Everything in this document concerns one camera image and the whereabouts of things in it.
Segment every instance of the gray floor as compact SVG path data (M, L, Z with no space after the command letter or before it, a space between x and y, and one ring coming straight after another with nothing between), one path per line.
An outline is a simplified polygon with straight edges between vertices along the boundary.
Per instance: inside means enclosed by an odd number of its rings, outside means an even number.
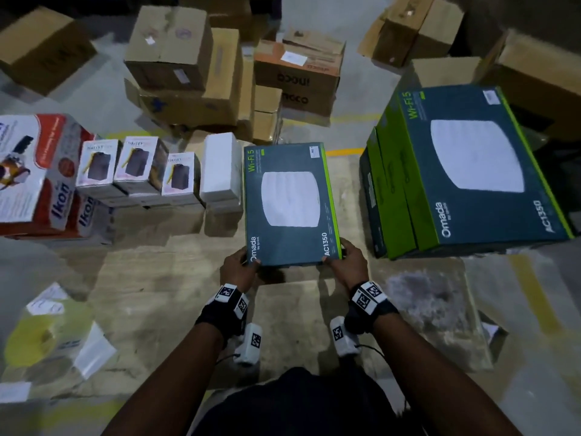
M389 1L283 1L281 30L290 25L296 28L314 28L347 41L342 78L330 126L287 122L282 131L282 138L286 142L322 141L327 149L365 145L376 122L374 116L382 112L399 76L396 72L377 67L369 59L358 55L356 49L369 25ZM123 77L127 69L123 65L123 54L133 21L123 17L92 17L86 18L84 23L95 36L94 43L99 54L49 97L40 97L25 91L1 74L1 113L66 112L89 130L101 135L154 129L154 124L127 101L124 92ZM573 306L571 300L574 300L577 308L581 307L581 242L548 246L541 251L559 265L568 287L567 289L563 286L563 289L556 290L551 303L554 303L554 307L559 305L556 308L557 314L562 315L565 318L563 322L578 332L581 324L579 314L575 308L573 311L568 308ZM480 291L486 294L485 289L480 288ZM506 294L500 295L498 300L505 300L515 306L512 320L516 328L523 329L523 333L526 333L527 330L538 327L534 317L527 311L526 301L522 300L522 296L518 298L519 295L515 295L510 298ZM574 343L577 352L580 347L576 343L576 337ZM538 343L527 348L527 367L515 377L501 405L526 435L578 434L581 427L579 393L568 393L558 371L547 362L552 357L539 350L539 346L542 348ZM395 381L386 379L381 380L380 384L396 408L400 408L403 396Z

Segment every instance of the black cable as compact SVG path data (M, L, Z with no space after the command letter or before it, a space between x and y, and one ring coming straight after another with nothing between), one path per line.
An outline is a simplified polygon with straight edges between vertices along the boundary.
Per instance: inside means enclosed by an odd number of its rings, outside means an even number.
M217 360L215 365L217 366L218 364L220 364L225 359L232 358L233 356L240 356L240 353L233 353L232 355L225 356L225 357Z
M385 359L385 357L383 356L383 353L381 353L380 351L378 351L374 347L368 346L367 344L358 344L355 347L367 347L368 349L371 349L372 351L376 351L377 353L379 353L381 355L381 358Z

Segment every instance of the hand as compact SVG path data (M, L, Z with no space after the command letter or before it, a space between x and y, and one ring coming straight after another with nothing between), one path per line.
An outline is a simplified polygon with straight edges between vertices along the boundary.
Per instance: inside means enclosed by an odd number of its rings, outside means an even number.
M256 271L260 267L260 260L243 265L242 259L245 255L246 247L244 246L224 259L224 264L220 268L221 285L234 284L242 293L247 293L250 290Z
M349 240L340 237L341 244L345 247L347 255L343 260L323 257L323 263L330 266L339 282L350 291L353 286L362 281L369 280L367 260L361 249L353 245Z

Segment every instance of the black wristband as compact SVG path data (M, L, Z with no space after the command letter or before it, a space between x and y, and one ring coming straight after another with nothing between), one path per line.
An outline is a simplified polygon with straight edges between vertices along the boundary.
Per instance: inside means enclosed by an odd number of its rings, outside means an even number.
M223 285L206 303L196 324L207 322L222 333L224 345L233 335L243 335L248 312L248 297L236 286Z
M366 281L351 290L349 311L345 315L345 329L361 335L373 331L373 323L380 315L399 313L379 285Z

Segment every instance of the person's right hand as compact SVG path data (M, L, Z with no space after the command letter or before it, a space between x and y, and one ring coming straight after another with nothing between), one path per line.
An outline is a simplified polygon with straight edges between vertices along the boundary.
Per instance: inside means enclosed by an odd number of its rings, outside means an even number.
M369 281L369 272L367 271L367 260L363 256L361 249L353 245L349 240L340 237L341 244L345 247L347 255L343 260L330 259L323 257L323 263L330 266L339 282L347 288L348 291L353 286L364 281Z

